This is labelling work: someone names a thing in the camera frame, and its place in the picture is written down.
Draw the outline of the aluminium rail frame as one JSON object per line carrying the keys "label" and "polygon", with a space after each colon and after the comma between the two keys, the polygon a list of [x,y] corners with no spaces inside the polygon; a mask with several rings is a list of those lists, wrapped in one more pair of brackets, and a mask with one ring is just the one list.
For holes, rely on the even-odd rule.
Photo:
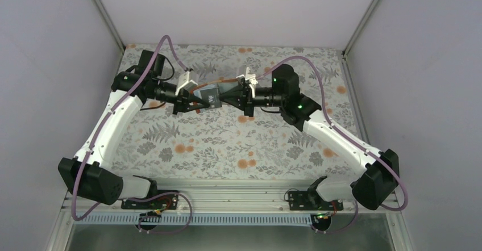
{"label": "aluminium rail frame", "polygon": [[177,213],[187,213],[192,204],[195,213],[288,214],[286,191],[305,190],[311,179],[174,179],[158,178],[163,190],[177,190]]}

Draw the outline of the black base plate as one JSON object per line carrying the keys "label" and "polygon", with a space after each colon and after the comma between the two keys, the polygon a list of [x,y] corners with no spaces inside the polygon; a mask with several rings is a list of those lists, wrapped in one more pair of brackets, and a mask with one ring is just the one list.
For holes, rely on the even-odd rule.
{"label": "black base plate", "polygon": [[290,189],[284,199],[291,211],[335,211],[343,210],[344,205],[338,200],[325,201],[317,193]]}
{"label": "black base plate", "polygon": [[155,197],[156,199],[147,202],[136,202],[133,200],[124,200],[121,204],[123,210],[175,210],[178,202],[177,190],[154,190],[152,194],[148,194],[147,198]]}

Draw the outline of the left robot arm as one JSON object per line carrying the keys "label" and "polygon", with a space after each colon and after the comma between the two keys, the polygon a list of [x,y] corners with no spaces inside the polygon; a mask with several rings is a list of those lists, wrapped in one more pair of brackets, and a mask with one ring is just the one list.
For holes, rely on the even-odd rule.
{"label": "left robot arm", "polygon": [[170,83],[161,77],[168,59],[158,54],[148,68],[152,55],[151,51],[143,51],[138,64],[115,76],[108,103],[92,133],[73,158],[61,159],[58,171],[72,195],[107,205],[128,198],[135,198],[143,208],[157,203],[154,180],[111,172],[124,133],[149,99],[172,104],[174,114],[209,104],[190,93],[198,80],[193,69],[181,74],[176,84]]}

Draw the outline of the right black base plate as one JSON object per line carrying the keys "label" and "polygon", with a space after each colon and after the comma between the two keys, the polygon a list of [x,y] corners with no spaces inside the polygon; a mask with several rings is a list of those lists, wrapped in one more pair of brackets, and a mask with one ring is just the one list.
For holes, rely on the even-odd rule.
{"label": "right black base plate", "polygon": [[290,189],[284,199],[291,211],[335,211],[343,210],[344,205],[338,200],[325,201],[317,193]]}

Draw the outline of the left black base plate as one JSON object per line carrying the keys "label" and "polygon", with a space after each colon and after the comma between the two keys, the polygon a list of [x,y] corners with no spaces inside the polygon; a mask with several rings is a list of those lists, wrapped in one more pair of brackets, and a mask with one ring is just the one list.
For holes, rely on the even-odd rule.
{"label": "left black base plate", "polygon": [[156,199],[147,202],[136,202],[133,200],[124,200],[121,204],[123,210],[175,210],[178,202],[177,190],[154,190],[152,194],[148,194],[147,198],[155,197]]}

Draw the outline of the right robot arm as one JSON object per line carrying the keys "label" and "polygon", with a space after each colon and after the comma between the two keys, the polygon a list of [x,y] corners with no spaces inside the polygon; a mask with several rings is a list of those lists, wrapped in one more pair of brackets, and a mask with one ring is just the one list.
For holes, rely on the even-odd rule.
{"label": "right robot arm", "polygon": [[299,76],[288,64],[272,72],[271,87],[256,87],[253,74],[238,77],[238,84],[220,93],[228,103],[253,116],[257,107],[278,107],[281,117],[299,131],[325,143],[344,158],[353,172],[346,179],[327,175],[318,178],[308,188],[309,205],[323,209],[333,200],[355,199],[369,210],[376,210],[398,186],[398,156],[363,143],[326,114],[323,107],[300,92]]}

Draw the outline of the floral patterned table mat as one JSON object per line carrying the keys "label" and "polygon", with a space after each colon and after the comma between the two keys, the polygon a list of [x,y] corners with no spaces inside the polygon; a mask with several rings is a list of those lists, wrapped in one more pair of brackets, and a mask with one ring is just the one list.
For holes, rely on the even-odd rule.
{"label": "floral patterned table mat", "polygon": [[[337,51],[330,48],[164,45],[203,84],[227,80],[246,67],[262,75],[281,60],[300,78],[302,93],[324,104],[332,120],[357,134]],[[114,173],[150,178],[317,179],[353,174],[339,152],[284,122],[274,108],[253,117],[227,104],[173,115],[170,104],[148,101],[128,125],[113,158]]]}

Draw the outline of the brown leather card holder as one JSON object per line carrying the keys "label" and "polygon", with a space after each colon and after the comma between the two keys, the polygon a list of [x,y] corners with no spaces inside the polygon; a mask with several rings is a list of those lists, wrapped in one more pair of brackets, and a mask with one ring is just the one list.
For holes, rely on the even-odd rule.
{"label": "brown leather card holder", "polygon": [[204,83],[204,84],[201,84],[201,85],[198,85],[197,87],[195,88],[192,88],[190,93],[193,94],[193,91],[201,88],[201,87],[204,87],[204,86],[207,86],[207,85],[211,85],[211,84],[217,84],[219,89],[220,89],[220,94],[221,93],[224,93],[236,86],[238,86],[240,84],[240,81],[238,81],[236,78],[235,79],[229,79],[229,80],[216,80],[216,81],[211,81],[211,82],[208,82],[208,83]]}

